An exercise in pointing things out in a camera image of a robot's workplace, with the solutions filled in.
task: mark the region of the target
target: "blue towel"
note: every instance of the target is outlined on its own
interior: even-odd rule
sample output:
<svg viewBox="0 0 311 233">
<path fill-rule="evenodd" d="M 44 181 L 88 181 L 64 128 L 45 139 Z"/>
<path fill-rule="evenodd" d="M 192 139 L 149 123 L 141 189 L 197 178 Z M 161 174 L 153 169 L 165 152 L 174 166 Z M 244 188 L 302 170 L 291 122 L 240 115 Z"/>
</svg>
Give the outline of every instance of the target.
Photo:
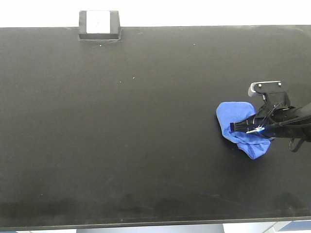
<svg viewBox="0 0 311 233">
<path fill-rule="evenodd" d="M 230 123 L 245 120 L 255 113 L 254 106 L 247 102 L 222 102 L 216 110 L 223 136 L 236 143 L 251 159 L 256 159 L 267 152 L 270 140 L 243 132 L 232 132 Z"/>
</svg>

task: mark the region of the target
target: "black cable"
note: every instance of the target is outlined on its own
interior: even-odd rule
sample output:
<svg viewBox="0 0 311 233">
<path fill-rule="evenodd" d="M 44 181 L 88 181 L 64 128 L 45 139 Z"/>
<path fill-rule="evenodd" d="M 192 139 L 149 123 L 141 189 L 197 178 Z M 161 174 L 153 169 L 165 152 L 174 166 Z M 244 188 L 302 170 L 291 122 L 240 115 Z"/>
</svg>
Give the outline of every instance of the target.
<svg viewBox="0 0 311 233">
<path fill-rule="evenodd" d="M 308 124 L 301 124 L 301 125 L 281 125 L 283 127 L 289 127 L 289 128 L 304 128 L 304 127 L 308 127 L 311 126 L 311 123 Z"/>
<path fill-rule="evenodd" d="M 261 124 L 259 125 L 259 127 L 264 125 L 264 121 L 272 115 L 272 113 L 274 112 L 274 110 L 275 110 L 280 104 L 282 104 L 282 103 L 278 103 L 277 105 L 275 105 L 275 106 L 267 113 L 267 115 L 262 119 Z"/>
</svg>

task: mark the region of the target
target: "black tabletop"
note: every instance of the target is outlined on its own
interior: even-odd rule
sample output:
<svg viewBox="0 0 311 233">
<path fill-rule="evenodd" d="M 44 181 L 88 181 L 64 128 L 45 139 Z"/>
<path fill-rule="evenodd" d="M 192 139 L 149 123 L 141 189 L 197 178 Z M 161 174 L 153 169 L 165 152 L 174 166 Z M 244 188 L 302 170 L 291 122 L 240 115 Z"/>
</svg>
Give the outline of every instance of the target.
<svg viewBox="0 0 311 233">
<path fill-rule="evenodd" d="M 0 228 L 311 219 L 311 145 L 251 160 L 223 101 L 287 81 L 311 102 L 311 27 L 0 29 Z"/>
</svg>

